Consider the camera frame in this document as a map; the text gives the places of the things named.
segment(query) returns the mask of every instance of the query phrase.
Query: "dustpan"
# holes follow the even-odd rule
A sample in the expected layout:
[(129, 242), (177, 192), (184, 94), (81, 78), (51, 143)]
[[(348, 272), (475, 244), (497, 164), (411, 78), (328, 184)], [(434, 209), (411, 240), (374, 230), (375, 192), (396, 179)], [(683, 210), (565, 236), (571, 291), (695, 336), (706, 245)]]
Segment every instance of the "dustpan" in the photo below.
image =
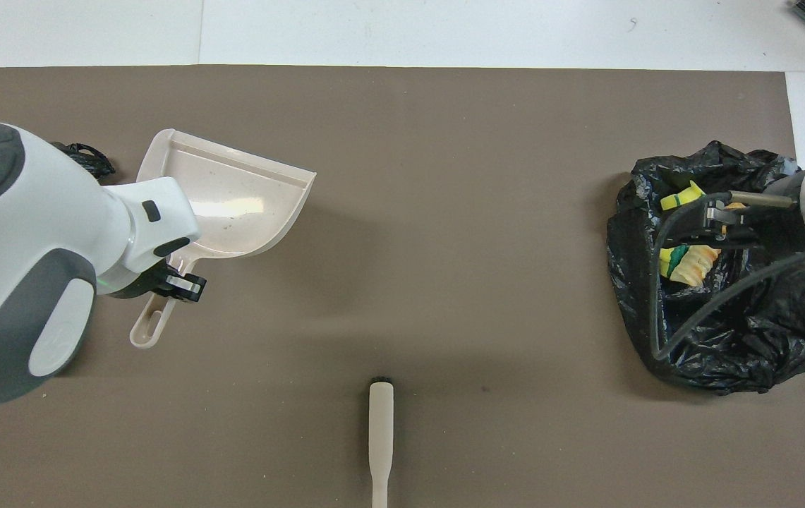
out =
[[(172, 128), (155, 135), (137, 182), (176, 179), (192, 205), (202, 236), (170, 254), (186, 274), (202, 258), (261, 254), (286, 235), (308, 199), (315, 173), (196, 138)], [(129, 332), (135, 347), (157, 343), (176, 300), (153, 295)]]

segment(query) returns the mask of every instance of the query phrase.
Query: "white handle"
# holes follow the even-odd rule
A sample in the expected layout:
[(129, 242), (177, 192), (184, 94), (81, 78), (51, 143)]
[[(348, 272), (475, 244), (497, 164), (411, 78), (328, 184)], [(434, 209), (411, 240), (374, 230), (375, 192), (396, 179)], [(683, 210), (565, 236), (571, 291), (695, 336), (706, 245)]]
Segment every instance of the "white handle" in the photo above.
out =
[[(195, 258), (181, 256), (179, 250), (168, 258), (169, 264), (179, 270), (180, 274), (186, 274), (195, 267), (195, 261)], [(145, 308), (142, 309), (142, 314), (138, 315), (138, 319), (132, 325), (132, 330), (129, 330), (129, 341), (132, 345), (148, 349), (157, 344), (175, 305), (176, 300), (172, 298), (151, 295)]]
[(393, 464), (393, 385), (374, 382), (368, 403), (368, 459), (373, 508), (386, 508), (389, 470)]
[(164, 325), (173, 312), (176, 300), (160, 295), (151, 295), (145, 309), (138, 316), (132, 330), (129, 330), (129, 341), (135, 347), (148, 349), (157, 344), (157, 339), (161, 338)]

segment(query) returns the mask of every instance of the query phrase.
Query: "yellow sponge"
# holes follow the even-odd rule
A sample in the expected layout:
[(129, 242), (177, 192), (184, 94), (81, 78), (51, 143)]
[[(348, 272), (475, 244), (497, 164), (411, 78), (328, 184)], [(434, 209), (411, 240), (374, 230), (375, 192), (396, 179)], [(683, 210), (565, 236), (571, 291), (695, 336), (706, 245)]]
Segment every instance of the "yellow sponge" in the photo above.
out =
[(713, 269), (713, 263), (721, 252), (719, 248), (712, 248), (709, 245), (691, 245), (687, 248), (682, 261), (669, 275), (669, 280), (683, 282), (687, 286), (703, 286), (703, 279), (709, 270)]
[(660, 249), (660, 274), (669, 277), (676, 266), (682, 262), (682, 258), (687, 252), (687, 245), (679, 245), (674, 248)]
[(660, 200), (660, 206), (662, 207), (662, 210), (664, 212), (666, 210), (677, 208), (686, 202), (692, 202), (692, 200), (697, 199), (703, 194), (705, 194), (703, 192), (703, 189), (696, 186), (696, 183), (694, 183), (694, 181), (691, 180), (690, 187), (687, 187), (680, 193), (669, 194), (668, 196), (664, 197), (663, 199)]

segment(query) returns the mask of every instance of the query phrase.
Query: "black cable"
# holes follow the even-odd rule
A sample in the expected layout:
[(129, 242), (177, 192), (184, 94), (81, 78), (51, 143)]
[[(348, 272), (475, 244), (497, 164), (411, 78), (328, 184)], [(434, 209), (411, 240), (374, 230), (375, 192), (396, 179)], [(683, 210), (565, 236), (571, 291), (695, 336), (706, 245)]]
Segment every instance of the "black cable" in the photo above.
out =
[(706, 194), (705, 196), (701, 196), (698, 200), (695, 200), (695, 202), (690, 202), (680, 207), (662, 223), (660, 232), (656, 236), (656, 241), (654, 241), (653, 256), (650, 258), (650, 352), (656, 360), (665, 360), (695, 326), (699, 325), (700, 322), (706, 319), (706, 316), (712, 314), (716, 308), (724, 305), (728, 300), (738, 296), (745, 289), (749, 289), (749, 287), (769, 279), (769, 277), (775, 277), (777, 274), (805, 261), (805, 251), (803, 251), (799, 254), (789, 256), (788, 258), (783, 258), (783, 260), (775, 261), (763, 269), (748, 274), (747, 277), (733, 283), (731, 286), (727, 287), (727, 289), (722, 290), (718, 295), (710, 299), (709, 302), (706, 302), (704, 306), (696, 310), (696, 312), (687, 318), (687, 321), (677, 329), (672, 337), (666, 338), (660, 348), (660, 249), (666, 241), (667, 232), (669, 232), (677, 219), (702, 206), (706, 206), (713, 200), (725, 200), (725, 202), (727, 202), (731, 200), (731, 193)]

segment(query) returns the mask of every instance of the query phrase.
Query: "trash bag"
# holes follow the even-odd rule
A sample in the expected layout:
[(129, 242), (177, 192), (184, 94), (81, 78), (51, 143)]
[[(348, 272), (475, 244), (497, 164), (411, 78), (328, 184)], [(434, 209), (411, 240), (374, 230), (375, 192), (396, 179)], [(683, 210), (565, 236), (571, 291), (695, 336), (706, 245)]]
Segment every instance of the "trash bag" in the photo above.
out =
[(89, 174), (95, 177), (95, 180), (100, 180), (105, 176), (117, 173), (114, 165), (111, 164), (108, 157), (100, 153), (99, 150), (84, 145), (83, 143), (73, 143), (72, 145), (64, 145), (63, 143), (53, 142), (55, 148), (67, 154), (67, 157), (76, 161)]
[[(805, 372), (805, 270), (747, 289), (696, 326), (665, 360), (654, 359), (648, 337), (650, 251), (660, 225), (660, 199), (685, 189), (692, 179), (707, 193), (760, 193), (796, 171), (788, 157), (764, 150), (745, 155), (718, 141), (690, 157), (651, 157), (634, 165), (607, 225), (609, 274), (631, 343), (654, 376), (725, 395), (764, 393)], [(712, 296), (770, 261), (760, 248), (722, 250), (703, 286), (661, 277), (667, 337)]]

